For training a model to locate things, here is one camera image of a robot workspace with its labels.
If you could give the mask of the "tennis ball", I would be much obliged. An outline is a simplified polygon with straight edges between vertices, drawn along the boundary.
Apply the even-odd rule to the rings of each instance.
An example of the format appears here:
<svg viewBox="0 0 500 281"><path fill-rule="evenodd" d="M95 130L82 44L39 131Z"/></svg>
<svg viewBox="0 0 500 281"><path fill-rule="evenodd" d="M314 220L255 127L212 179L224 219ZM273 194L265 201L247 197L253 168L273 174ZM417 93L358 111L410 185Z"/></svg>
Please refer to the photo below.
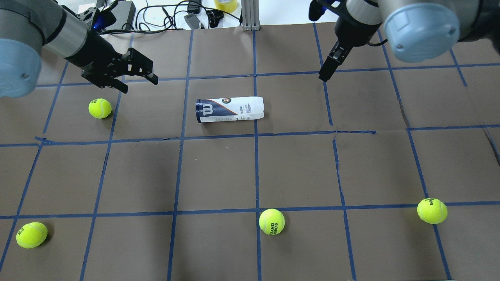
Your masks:
<svg viewBox="0 0 500 281"><path fill-rule="evenodd" d="M41 245L48 236L48 228L41 222L31 222L22 226L16 234L20 247L32 249Z"/></svg>
<svg viewBox="0 0 500 281"><path fill-rule="evenodd" d="M448 207L441 200L428 198L417 205L418 217L429 224L440 224L448 217Z"/></svg>
<svg viewBox="0 0 500 281"><path fill-rule="evenodd" d="M259 227L267 235L280 234L285 226L285 217L277 209L264 210L259 216Z"/></svg>

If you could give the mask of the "tennis ball far corner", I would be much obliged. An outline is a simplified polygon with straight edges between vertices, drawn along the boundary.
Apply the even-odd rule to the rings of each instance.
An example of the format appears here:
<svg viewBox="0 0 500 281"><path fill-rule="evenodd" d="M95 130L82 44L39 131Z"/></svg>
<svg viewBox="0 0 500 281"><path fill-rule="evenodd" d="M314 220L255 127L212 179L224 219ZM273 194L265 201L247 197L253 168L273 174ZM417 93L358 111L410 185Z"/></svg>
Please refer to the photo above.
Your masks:
<svg viewBox="0 0 500 281"><path fill-rule="evenodd" d="M94 99L88 106L89 114L96 119L107 118L112 111L111 104L104 98Z"/></svg>

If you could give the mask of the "yellow tape roll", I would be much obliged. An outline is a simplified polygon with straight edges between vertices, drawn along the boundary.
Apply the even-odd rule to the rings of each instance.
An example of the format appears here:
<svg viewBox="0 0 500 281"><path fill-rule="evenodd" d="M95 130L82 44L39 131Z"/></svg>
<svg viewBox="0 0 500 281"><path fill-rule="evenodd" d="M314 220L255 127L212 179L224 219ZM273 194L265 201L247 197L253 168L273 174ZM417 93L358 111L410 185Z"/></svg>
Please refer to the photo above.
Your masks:
<svg viewBox="0 0 500 281"><path fill-rule="evenodd" d="M233 13L238 8L237 0L214 0L215 8L227 13Z"/></svg>

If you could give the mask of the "tennis ball centre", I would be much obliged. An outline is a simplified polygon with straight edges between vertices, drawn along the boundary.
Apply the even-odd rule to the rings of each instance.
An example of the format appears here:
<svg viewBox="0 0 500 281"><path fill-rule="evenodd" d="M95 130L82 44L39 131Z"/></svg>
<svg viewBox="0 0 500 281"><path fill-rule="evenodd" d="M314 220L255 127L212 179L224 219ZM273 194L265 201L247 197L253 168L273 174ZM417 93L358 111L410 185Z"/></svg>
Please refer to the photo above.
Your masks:
<svg viewBox="0 0 500 281"><path fill-rule="evenodd" d="M280 234L285 226L285 217L277 209L264 210L259 216L259 227L267 235Z"/></svg>

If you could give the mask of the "white blue tennis ball can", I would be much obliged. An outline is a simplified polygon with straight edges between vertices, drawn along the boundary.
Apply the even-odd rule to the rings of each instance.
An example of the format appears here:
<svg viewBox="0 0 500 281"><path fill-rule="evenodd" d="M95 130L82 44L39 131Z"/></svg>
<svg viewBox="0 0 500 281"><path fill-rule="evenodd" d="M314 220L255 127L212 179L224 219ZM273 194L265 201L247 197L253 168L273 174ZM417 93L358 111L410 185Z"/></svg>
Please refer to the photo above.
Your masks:
<svg viewBox="0 0 500 281"><path fill-rule="evenodd" d="M264 117L264 99L258 96L206 98L195 102L199 123L257 120Z"/></svg>

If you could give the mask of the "aluminium frame post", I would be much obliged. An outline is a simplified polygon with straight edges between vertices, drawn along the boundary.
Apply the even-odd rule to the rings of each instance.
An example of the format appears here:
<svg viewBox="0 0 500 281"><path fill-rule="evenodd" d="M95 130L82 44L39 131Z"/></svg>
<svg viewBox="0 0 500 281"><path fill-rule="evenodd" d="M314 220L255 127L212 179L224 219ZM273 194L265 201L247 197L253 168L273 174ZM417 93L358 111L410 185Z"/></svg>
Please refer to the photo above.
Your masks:
<svg viewBox="0 0 500 281"><path fill-rule="evenodd" d="M241 0L241 16L243 31L261 30L259 0Z"/></svg>

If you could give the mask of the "black power brick top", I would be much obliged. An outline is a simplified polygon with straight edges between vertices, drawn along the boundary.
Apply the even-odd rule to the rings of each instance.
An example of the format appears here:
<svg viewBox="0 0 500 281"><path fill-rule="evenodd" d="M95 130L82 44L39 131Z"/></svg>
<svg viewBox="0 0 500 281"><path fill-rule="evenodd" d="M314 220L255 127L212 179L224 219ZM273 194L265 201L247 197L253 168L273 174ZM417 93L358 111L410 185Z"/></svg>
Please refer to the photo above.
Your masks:
<svg viewBox="0 0 500 281"><path fill-rule="evenodd" d="M132 1L118 1L111 11L116 22L104 30L132 30L136 6Z"/></svg>

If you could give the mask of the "tennis ball far middle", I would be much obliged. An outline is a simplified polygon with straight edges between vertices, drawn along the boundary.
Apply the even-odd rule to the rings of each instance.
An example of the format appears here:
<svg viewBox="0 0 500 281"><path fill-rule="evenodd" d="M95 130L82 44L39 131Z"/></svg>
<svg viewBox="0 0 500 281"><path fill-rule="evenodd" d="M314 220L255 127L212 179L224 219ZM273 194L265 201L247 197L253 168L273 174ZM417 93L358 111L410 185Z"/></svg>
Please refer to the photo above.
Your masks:
<svg viewBox="0 0 500 281"><path fill-rule="evenodd" d="M31 222L22 226L16 234L20 247L32 249L41 245L48 236L48 228L41 222Z"/></svg>

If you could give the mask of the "tennis ball near front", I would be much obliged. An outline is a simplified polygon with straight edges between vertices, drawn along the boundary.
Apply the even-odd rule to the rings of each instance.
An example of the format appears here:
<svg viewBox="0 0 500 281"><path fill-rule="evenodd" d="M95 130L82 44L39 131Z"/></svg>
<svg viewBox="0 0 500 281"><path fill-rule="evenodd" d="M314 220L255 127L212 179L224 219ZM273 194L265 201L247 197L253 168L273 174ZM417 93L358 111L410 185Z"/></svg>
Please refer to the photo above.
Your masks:
<svg viewBox="0 0 500 281"><path fill-rule="evenodd" d="M448 217L448 207L441 200L428 198L417 205L418 217L429 224L440 224Z"/></svg>

